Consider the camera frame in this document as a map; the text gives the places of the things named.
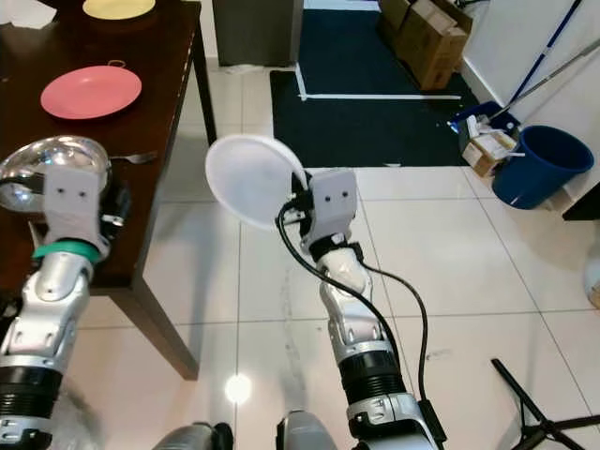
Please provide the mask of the silver fork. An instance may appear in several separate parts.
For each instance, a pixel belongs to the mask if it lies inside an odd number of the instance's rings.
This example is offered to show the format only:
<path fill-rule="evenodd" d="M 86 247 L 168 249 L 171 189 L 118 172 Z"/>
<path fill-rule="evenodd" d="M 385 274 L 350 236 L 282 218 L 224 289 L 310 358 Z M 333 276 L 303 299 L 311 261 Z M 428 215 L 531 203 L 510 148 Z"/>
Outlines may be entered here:
<path fill-rule="evenodd" d="M 141 166 L 141 164 L 153 162 L 156 158 L 158 158 L 158 155 L 156 155 L 155 153 L 139 153 L 133 155 L 109 157 L 111 161 L 125 162 L 128 164 L 134 164 L 134 166 Z"/>

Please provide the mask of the shiny steel bowl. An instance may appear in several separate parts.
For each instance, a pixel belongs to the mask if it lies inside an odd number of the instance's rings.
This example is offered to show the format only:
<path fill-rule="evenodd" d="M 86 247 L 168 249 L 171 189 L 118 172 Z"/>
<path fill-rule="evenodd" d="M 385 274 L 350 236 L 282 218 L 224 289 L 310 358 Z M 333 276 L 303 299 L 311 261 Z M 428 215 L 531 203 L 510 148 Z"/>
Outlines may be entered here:
<path fill-rule="evenodd" d="M 112 174 L 107 151 L 95 139 L 74 134 L 38 139 L 19 147 L 1 163 L 1 205 L 14 213 L 41 213 L 46 172 L 51 166 L 94 173 L 102 191 L 106 191 Z"/>

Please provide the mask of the dark blue floor mat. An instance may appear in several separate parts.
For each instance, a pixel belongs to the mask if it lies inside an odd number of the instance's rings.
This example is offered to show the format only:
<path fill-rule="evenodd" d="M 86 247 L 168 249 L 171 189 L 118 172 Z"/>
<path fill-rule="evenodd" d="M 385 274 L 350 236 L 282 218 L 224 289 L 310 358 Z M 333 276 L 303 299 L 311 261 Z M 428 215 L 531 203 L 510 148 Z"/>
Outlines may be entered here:
<path fill-rule="evenodd" d="M 447 123 L 477 98 L 459 74 L 420 93 L 377 11 L 306 9 L 296 71 L 270 74 L 275 137 L 305 167 L 463 166 Z"/>

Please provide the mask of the dark wooden table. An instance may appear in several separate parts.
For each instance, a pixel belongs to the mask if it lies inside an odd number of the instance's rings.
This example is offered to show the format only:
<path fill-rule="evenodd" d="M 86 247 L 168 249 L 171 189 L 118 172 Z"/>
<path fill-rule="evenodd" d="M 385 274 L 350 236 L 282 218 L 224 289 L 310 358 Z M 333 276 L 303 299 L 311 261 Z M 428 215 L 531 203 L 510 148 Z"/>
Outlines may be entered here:
<path fill-rule="evenodd" d="M 188 83 L 197 83 L 207 138 L 214 139 L 213 98 L 207 86 L 199 3 L 156 0 L 141 17 L 103 21 L 87 16 L 83 0 L 46 0 L 54 22 L 41 29 L 0 29 L 0 145 L 5 154 L 51 136 L 99 141 L 112 156 L 151 153 L 146 164 L 116 164 L 112 176 L 131 193 L 123 231 L 96 269 L 94 295 L 111 297 L 181 377 L 194 381 L 198 363 L 169 322 L 144 278 L 166 167 Z M 142 79 L 142 92 L 123 111 L 94 120 L 60 120 L 44 112 L 41 94 L 61 74 L 121 61 Z"/>

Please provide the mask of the dark grey cabinet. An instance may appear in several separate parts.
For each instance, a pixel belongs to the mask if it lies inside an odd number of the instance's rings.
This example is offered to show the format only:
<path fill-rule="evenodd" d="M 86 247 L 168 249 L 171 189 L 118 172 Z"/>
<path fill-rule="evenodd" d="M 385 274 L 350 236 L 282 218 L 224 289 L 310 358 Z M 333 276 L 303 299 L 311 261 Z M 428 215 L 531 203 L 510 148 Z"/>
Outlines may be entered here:
<path fill-rule="evenodd" d="M 304 0 L 213 0 L 222 66 L 286 68 L 296 63 Z"/>

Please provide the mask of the blue dustpan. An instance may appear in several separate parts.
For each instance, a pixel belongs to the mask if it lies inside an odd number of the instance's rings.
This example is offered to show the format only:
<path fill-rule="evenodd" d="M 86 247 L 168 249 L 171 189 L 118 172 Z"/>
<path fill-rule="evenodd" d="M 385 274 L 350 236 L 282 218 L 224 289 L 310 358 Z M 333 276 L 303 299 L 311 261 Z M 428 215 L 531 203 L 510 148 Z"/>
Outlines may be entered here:
<path fill-rule="evenodd" d="M 496 101 L 488 101 L 476 106 L 464 109 L 447 120 L 446 125 L 458 134 L 459 137 L 466 139 L 472 126 L 479 132 L 500 131 L 506 136 L 516 138 L 521 132 L 521 121 L 515 119 L 506 107 Z"/>

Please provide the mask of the yellow plate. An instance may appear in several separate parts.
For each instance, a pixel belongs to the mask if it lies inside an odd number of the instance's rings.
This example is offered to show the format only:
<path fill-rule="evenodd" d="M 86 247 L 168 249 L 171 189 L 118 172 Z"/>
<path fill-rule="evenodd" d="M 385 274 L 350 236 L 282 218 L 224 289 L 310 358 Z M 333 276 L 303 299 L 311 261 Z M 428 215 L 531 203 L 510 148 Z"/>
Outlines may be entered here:
<path fill-rule="evenodd" d="M 144 16 L 155 4 L 156 0 L 85 0 L 82 11 L 103 21 L 123 21 Z"/>

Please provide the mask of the small cardboard carton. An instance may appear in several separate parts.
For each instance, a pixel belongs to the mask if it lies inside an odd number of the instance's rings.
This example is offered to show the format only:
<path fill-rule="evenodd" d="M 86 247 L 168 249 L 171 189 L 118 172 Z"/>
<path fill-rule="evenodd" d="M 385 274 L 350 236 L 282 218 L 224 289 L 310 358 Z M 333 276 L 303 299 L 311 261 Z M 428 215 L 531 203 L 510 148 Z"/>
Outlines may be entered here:
<path fill-rule="evenodd" d="M 513 153 L 516 141 L 500 131 L 469 132 L 462 156 L 479 177 L 492 177 L 497 167 Z"/>

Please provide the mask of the white paper tissue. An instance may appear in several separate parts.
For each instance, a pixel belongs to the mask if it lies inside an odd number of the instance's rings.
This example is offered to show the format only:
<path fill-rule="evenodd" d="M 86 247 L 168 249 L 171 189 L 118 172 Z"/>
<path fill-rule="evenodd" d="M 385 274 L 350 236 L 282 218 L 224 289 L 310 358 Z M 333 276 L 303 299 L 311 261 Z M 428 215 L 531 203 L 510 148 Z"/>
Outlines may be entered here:
<path fill-rule="evenodd" d="M 0 0 L 0 24 L 42 29 L 54 22 L 56 12 L 41 0 Z"/>

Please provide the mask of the large brown cardboard box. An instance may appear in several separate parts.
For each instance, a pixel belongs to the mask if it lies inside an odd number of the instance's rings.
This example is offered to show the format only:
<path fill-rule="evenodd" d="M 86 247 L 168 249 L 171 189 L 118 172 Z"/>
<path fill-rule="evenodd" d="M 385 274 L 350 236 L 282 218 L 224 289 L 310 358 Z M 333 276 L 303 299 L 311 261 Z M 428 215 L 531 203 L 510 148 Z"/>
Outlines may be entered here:
<path fill-rule="evenodd" d="M 382 42 L 417 90 L 445 89 L 461 65 L 474 19 L 451 0 L 377 0 Z"/>

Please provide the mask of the grey right robot leg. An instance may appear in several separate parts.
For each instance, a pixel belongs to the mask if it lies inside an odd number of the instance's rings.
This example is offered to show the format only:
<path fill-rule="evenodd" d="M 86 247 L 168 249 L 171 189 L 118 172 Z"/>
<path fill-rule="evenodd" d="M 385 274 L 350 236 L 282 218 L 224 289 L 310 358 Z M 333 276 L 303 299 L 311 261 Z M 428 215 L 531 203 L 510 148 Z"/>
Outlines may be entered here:
<path fill-rule="evenodd" d="M 276 425 L 276 450 L 339 450 L 331 433 L 312 412 L 287 412 Z"/>

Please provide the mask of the grey robot leg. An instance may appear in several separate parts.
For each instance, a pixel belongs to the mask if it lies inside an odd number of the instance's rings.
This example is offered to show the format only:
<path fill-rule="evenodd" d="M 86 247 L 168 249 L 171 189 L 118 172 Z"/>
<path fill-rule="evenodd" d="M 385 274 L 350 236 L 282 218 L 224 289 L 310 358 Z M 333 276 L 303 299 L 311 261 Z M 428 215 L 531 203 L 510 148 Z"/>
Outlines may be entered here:
<path fill-rule="evenodd" d="M 287 412 L 276 425 L 276 450 L 339 450 L 331 433 L 312 412 Z"/>
<path fill-rule="evenodd" d="M 173 429 L 151 450 L 234 450 L 234 434 L 227 423 L 192 423 Z"/>

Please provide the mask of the blue plastic bucket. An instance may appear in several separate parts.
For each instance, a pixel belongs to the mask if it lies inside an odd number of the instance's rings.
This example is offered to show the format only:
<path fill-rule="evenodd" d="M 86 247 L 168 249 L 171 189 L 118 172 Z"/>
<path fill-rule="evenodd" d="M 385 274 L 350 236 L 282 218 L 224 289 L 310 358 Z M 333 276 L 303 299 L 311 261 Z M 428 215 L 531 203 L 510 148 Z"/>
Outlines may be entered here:
<path fill-rule="evenodd" d="M 553 126 L 528 126 L 496 172 L 492 191 L 506 205 L 533 210 L 594 164 L 595 155 L 574 134 Z"/>

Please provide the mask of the grey left robot leg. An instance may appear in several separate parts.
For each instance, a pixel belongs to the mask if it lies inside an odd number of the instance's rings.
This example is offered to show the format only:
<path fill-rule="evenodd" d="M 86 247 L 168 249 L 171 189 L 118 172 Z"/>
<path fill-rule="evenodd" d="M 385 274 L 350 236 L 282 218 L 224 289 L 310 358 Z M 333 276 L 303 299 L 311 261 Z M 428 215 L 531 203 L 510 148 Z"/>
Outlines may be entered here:
<path fill-rule="evenodd" d="M 234 450 L 234 434 L 227 423 L 192 423 L 173 429 L 151 450 Z"/>

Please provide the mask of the black tripod legs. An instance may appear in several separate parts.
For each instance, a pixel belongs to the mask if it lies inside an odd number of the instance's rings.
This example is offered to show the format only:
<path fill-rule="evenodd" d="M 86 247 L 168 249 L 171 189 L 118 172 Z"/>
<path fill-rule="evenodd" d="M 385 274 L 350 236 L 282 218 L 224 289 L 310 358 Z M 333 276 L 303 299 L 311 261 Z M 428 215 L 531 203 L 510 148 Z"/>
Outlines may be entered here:
<path fill-rule="evenodd" d="M 513 390 L 519 407 L 518 419 L 521 421 L 519 428 L 521 438 L 511 450 L 534 450 L 537 445 L 543 444 L 545 441 L 564 445 L 569 450 L 584 450 L 584 447 L 575 439 L 567 436 L 566 431 L 576 428 L 596 428 L 596 426 L 600 426 L 600 414 L 561 421 L 548 419 L 544 412 L 541 412 L 541 409 L 536 406 L 534 399 L 516 382 L 513 373 L 501 360 L 493 357 L 491 365 L 497 369 L 502 381 Z"/>

